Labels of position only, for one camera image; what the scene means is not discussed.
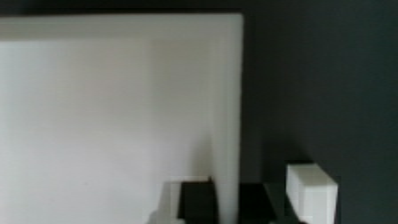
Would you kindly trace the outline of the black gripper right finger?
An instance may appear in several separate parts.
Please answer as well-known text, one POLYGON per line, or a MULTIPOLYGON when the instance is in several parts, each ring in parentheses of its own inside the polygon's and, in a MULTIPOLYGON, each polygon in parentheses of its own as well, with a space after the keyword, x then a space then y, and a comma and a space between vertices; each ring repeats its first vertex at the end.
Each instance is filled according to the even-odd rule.
POLYGON ((239 224, 308 224, 296 215, 281 184, 241 185, 239 224))

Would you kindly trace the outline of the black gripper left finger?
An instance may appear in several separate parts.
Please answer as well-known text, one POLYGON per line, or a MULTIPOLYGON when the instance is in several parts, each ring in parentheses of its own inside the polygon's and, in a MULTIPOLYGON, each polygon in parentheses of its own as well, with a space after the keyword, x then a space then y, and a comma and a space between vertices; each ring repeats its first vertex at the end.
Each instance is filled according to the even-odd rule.
POLYGON ((219 204, 212 181, 166 182, 159 209, 148 224, 219 224, 219 204))

